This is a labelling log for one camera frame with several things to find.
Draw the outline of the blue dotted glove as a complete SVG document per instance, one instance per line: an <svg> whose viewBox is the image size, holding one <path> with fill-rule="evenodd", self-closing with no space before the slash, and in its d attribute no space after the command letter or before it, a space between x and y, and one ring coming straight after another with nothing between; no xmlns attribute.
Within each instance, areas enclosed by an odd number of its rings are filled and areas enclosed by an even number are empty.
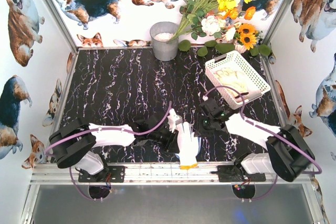
<svg viewBox="0 0 336 224"><path fill-rule="evenodd" d="M202 138L201 137L197 137L197 143L198 143L198 149L197 149L197 155L200 153L201 150L201 144L202 144Z"/></svg>
<svg viewBox="0 0 336 224"><path fill-rule="evenodd" d="M175 156L180 161L180 169L188 170L197 166L198 138L191 131L190 124L183 122L177 125L177 143L179 152Z"/></svg>

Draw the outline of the cream rubber glove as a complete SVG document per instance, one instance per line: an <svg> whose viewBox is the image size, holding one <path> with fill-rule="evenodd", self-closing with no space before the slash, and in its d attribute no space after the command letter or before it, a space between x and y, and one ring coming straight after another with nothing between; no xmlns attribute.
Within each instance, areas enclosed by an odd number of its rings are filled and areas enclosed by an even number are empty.
<svg viewBox="0 0 336 224"><path fill-rule="evenodd" d="M214 76L219 80L221 85L231 88L226 88L226 91L229 92L237 102L242 100L238 93L240 93L245 100L247 99L249 92L246 84L246 75L243 72L232 68L221 68L214 72Z"/></svg>

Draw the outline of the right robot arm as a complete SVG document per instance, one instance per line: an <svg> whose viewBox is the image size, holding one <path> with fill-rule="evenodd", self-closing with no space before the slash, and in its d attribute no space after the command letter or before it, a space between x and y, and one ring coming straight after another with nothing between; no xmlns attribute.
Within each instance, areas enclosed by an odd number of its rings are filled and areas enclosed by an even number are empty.
<svg viewBox="0 0 336 224"><path fill-rule="evenodd" d="M224 110L214 99L200 104L196 132L210 136L227 132L241 136L265 149L265 153L250 153L236 164L247 174L276 174L292 182L315 161L314 154L292 125L272 126L246 117L239 110Z"/></svg>

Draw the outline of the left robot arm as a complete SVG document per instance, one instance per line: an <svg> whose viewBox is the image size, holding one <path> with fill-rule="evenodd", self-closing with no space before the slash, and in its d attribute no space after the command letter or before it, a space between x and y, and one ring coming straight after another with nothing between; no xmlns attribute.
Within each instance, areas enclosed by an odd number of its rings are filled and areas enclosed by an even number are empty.
<svg viewBox="0 0 336 224"><path fill-rule="evenodd" d="M171 153L179 151L176 125L157 114L120 126L96 125L77 118L49 137L50 146L60 169L76 167L89 175L107 170L103 157L91 150L102 146L157 145Z"/></svg>

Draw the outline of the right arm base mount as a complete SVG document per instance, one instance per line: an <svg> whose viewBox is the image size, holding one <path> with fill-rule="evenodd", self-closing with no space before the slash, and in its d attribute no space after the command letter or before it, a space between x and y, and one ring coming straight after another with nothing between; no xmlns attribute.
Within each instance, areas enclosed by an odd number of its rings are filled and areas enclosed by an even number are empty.
<svg viewBox="0 0 336 224"><path fill-rule="evenodd" d="M248 174L242 168L234 165L218 165L216 171L211 171L211 174L218 176L219 182L265 182L265 174L256 173Z"/></svg>

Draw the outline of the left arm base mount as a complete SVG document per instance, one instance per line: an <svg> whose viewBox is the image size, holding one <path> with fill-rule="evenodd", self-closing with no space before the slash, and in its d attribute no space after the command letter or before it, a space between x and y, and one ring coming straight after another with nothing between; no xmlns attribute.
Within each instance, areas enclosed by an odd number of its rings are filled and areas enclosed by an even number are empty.
<svg viewBox="0 0 336 224"><path fill-rule="evenodd" d="M78 182L80 183L122 183L125 177L125 166L107 166L95 175L90 175L85 170L79 171Z"/></svg>

